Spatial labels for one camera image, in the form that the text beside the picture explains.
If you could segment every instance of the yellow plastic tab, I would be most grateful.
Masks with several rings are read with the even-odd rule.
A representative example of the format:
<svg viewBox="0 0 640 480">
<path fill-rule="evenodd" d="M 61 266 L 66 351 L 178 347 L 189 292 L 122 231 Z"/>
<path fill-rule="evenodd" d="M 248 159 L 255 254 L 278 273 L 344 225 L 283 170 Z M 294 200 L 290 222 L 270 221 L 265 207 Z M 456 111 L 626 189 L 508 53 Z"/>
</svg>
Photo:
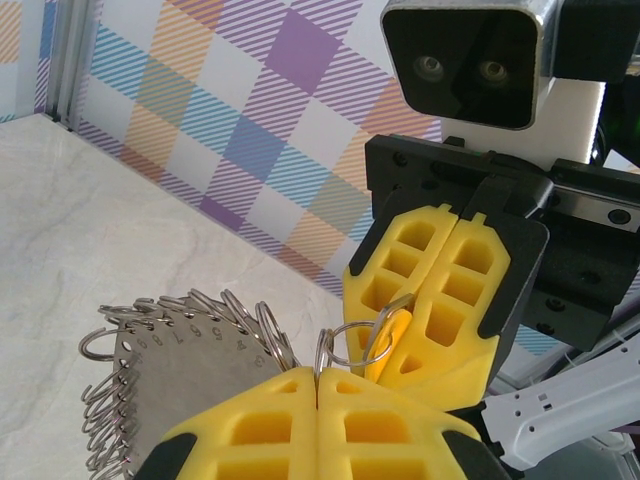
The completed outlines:
<svg viewBox="0 0 640 480">
<path fill-rule="evenodd" d="M 382 327 L 378 334 L 378 338 L 376 338 L 375 343 L 371 348 L 369 358 L 376 358 L 380 356 L 389 347 L 389 341 L 391 341 L 391 348 L 385 356 L 380 358 L 380 360 L 365 367 L 364 378 L 372 382 L 378 381 L 382 370 L 389 361 L 393 351 L 400 343 L 400 339 L 407 331 L 407 328 L 409 328 L 411 317 L 411 313 L 407 310 L 398 310 L 391 316 L 384 327 Z"/>
<path fill-rule="evenodd" d="M 484 218 L 456 225 L 378 379 L 438 410 L 480 402 L 498 346 L 498 337 L 482 339 L 477 331 L 511 260 Z"/>
<path fill-rule="evenodd" d="M 349 372 L 322 372 L 318 480 L 466 480 L 445 431 L 480 440 L 456 417 Z"/>
<path fill-rule="evenodd" d="M 449 205 L 427 206 L 398 215 L 360 275 L 353 276 L 349 268 L 345 270 L 345 323 L 374 321 L 392 300 L 407 293 L 417 295 L 458 220 L 449 209 Z M 347 332 L 352 362 L 362 361 L 370 331 L 361 327 Z M 358 375 L 364 373 L 362 368 L 352 371 Z"/>
<path fill-rule="evenodd" d="M 198 438 L 177 480 L 315 480 L 316 389 L 289 370 L 173 428 Z"/>
</svg>

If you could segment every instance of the white marble surface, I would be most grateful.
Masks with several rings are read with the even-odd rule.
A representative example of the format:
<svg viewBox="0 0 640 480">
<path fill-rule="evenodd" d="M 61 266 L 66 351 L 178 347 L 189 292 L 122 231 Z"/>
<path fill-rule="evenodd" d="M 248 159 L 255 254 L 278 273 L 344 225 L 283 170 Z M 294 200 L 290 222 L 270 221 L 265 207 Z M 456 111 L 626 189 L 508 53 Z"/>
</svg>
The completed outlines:
<svg viewBox="0 0 640 480">
<path fill-rule="evenodd" d="M 87 479 L 77 353 L 100 304 L 230 288 L 310 364 L 341 303 L 45 117 L 0 125 L 0 478 Z"/>
</svg>

